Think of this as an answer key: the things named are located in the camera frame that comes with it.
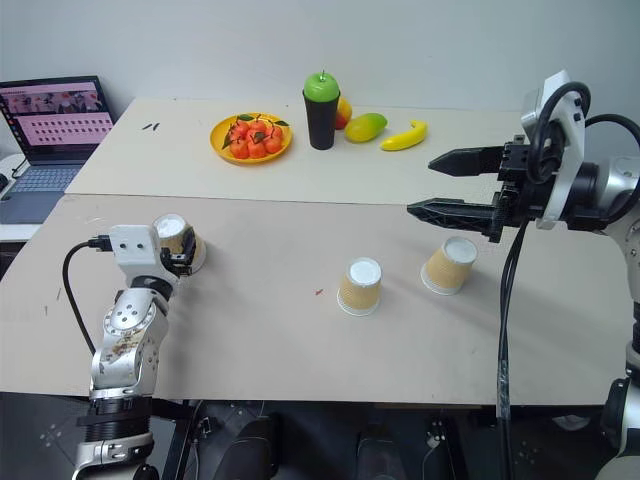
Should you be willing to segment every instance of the laptop keyboard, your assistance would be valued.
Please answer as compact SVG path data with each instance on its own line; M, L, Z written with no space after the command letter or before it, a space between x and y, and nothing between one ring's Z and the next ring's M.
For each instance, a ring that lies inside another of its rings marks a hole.
M80 168L29 168L11 191L63 192L79 171Z

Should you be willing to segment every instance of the wire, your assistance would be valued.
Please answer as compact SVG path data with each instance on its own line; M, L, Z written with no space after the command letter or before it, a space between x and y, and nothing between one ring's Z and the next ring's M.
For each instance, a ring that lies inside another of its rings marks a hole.
M202 406L202 403L204 402L204 400L198 400L198 403L196 403L194 409L193 409L193 413L191 414L191 422L195 422L196 417L198 416L198 413L200 413L200 407Z
M200 454L198 453L198 443L196 442L193 452L196 456L196 480L200 478Z
M13 178L14 180L17 180L22 176L22 175L16 175L16 173L22 168L22 165L24 165L26 161L27 159L25 157L25 159L22 160L22 162L20 162L20 165L18 165L16 168L11 169L11 178Z
M424 464L427 461L427 458L429 458L431 454L436 451L436 448L438 448L437 445L433 447L431 450L429 450L427 453L425 453L424 457L422 457L422 480L424 480Z
M69 284L69 263L71 262L71 257L80 249L84 247L88 247L89 242L82 242L73 247L67 253L67 256L64 257L64 262L62 263L62 283L64 285L64 291L67 294L67 298L69 299L69 303L71 304L71 310L73 310L73 314L76 317L76 322L78 322L78 327L82 332L82 336L84 337L84 341L87 343L87 347L89 347L89 351L91 355L96 353L96 348L93 346L93 342L91 341L91 337L89 336L89 332L84 326L84 322L82 321L82 316L80 315L80 310L78 310L78 305L76 304L76 300L73 297L73 292L71 291L71 285Z
M451 456L451 448L449 447L449 442L446 442L445 447L447 447L447 456L449 457L449 465L451 466L451 474L453 475L453 480L458 480L456 476L456 469L453 465L453 457Z
M536 129L531 138L531 147L527 156L527 178L531 183L540 185L545 183L551 175L555 165L551 162L544 162L542 155L544 154L544 144L547 138L549 121L553 109L556 108L558 102L569 92L577 92L582 99L581 106L584 116L587 116L589 107L591 106L591 92L582 82L569 82L562 85L551 94L545 102L544 107L540 111Z
M515 279L516 267L520 258L520 251L524 241L529 219L522 221L516 238L509 249L507 259L502 270L500 281L500 335L498 341L498 369L497 369L497 400L496 416L498 420L499 450L501 457L501 478L513 478L513 452L511 449L511 405L509 400L509 338L507 335L507 321L509 319L509 305L511 291Z
M627 129L627 131L633 135L636 143L638 144L638 148L640 148L640 126L635 123L633 120L624 117L622 115L616 115L615 113L606 113L603 115L596 115L595 117L591 117L587 119L585 122L585 127L590 127L596 123L610 122L620 125ZM613 223L617 220L620 220L624 217L629 211L638 203L638 199L640 199L640 179L636 182L636 186L631 192L631 196L627 198L627 201L620 207L616 212L611 215L609 218L604 221L609 224Z

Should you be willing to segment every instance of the laptop screen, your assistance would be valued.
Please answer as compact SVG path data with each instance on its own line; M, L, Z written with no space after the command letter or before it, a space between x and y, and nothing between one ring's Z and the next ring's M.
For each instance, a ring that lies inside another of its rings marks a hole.
M113 126L98 77L0 82L0 109L25 154L88 158Z

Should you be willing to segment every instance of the banana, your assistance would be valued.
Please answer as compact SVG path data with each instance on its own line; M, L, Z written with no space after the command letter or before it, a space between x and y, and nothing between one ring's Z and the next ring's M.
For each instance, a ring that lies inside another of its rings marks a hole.
M383 140L380 144L380 148L388 151L402 150L404 148L413 147L424 140L429 128L427 122L411 120L409 123L411 123L411 130L407 130L404 133L399 133L398 135L393 135Z

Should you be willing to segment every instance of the black cup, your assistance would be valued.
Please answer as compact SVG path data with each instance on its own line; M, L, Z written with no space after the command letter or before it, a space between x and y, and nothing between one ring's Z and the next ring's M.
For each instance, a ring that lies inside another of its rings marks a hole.
M307 107L307 124L309 125L309 141L318 150L333 147L333 135L336 131L336 113L338 112L338 95L330 102L314 102L302 92Z

